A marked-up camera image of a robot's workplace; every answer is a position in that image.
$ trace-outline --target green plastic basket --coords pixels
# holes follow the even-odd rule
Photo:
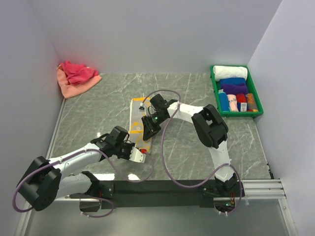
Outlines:
[[[225,66],[242,66],[242,67],[245,67],[247,69],[248,75],[247,75],[247,79],[246,79],[246,85],[248,87],[249,93],[252,93],[254,95],[255,102],[256,102],[256,105],[258,108],[258,112],[223,112],[222,111],[221,103],[220,103],[220,99],[219,99],[219,92],[218,92],[218,88],[220,88],[220,83],[216,82],[216,80],[215,80],[215,74],[213,73],[214,65],[212,65],[212,66],[210,66],[211,80],[212,80],[213,89],[214,89],[214,93],[216,96],[218,110],[219,110],[220,115],[223,117],[257,117],[257,116],[262,115],[264,113],[264,110],[261,106],[257,91],[255,89],[255,85],[252,81],[250,70],[248,69],[248,67],[245,65],[225,65]]]

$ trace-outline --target white tag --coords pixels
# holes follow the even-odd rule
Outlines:
[[[247,103],[246,102],[241,102],[241,110],[240,112],[245,112],[247,111]]]

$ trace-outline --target robotic arm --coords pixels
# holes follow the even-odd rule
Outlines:
[[[36,211],[40,211],[59,197],[75,193],[98,196],[100,192],[108,191],[108,188],[103,189],[104,186],[99,184],[99,180],[90,172],[85,171],[75,176],[69,175],[86,165],[105,159],[99,152],[89,151],[91,149],[98,149],[108,157],[116,155],[118,158],[143,163],[146,155],[135,147],[135,143],[127,142],[126,137],[129,137],[128,132],[116,126],[111,133],[91,140],[83,148],[74,152],[49,160],[42,156],[36,158],[20,181],[45,165],[56,161],[60,161],[60,164],[49,167],[28,179],[20,188],[19,193]]]
[[[170,118],[179,105],[177,100],[166,101],[160,94],[155,95],[150,100],[155,113],[142,117],[144,126],[143,140],[147,140],[161,130],[160,124]],[[180,108],[174,118],[192,123],[197,135],[211,154],[215,168],[228,163],[230,158],[227,152],[226,139],[228,128],[222,117],[213,105],[196,107],[187,104],[180,104]],[[217,184],[228,191],[237,182],[237,177],[230,167],[222,167],[215,174]]]

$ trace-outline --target marble surface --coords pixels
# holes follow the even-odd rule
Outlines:
[[[129,129],[129,106],[134,97],[156,89],[173,89],[182,102],[195,106],[215,104],[210,74],[101,74],[102,80],[86,93],[67,99],[52,147],[51,157],[74,151],[108,133],[116,125]],[[176,95],[161,92],[166,99]],[[252,118],[225,118],[229,128],[228,152],[231,163],[244,179],[270,178],[259,136]],[[155,170],[150,179],[169,179],[160,160],[161,132],[153,138],[152,157]],[[204,179],[214,169],[208,149],[202,145],[191,123],[174,119],[166,132],[164,151],[167,167],[176,179]],[[144,178],[151,164],[111,158],[130,179]],[[87,166],[93,174],[121,179],[107,161]]]

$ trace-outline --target rolled towel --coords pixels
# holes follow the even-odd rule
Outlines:
[[[222,85],[223,91],[226,94],[248,94],[248,88],[245,84],[240,84],[240,85]]]
[[[244,78],[247,79],[247,69],[242,66],[222,66],[215,65],[213,67],[213,73],[215,74],[216,81],[220,81],[221,79],[226,78]]]
[[[245,112],[247,110],[247,103],[246,103],[246,97],[244,94],[238,94],[236,95],[236,100],[237,100],[237,109],[240,111],[240,112]],[[241,103],[245,103],[243,104],[243,106],[246,107],[245,110],[242,111],[241,109]]]
[[[226,93],[223,91],[219,91],[219,99],[220,99],[222,111],[223,112],[229,112],[230,111],[230,105],[228,103]]]
[[[220,80],[220,88],[222,85],[241,85],[246,84],[246,80],[244,78],[227,78],[224,80]]]
[[[246,94],[247,108],[253,112],[258,112],[257,104],[252,93]]]
[[[228,102],[230,104],[231,111],[232,112],[238,112],[236,96],[233,94],[228,94],[227,99],[228,99]]]

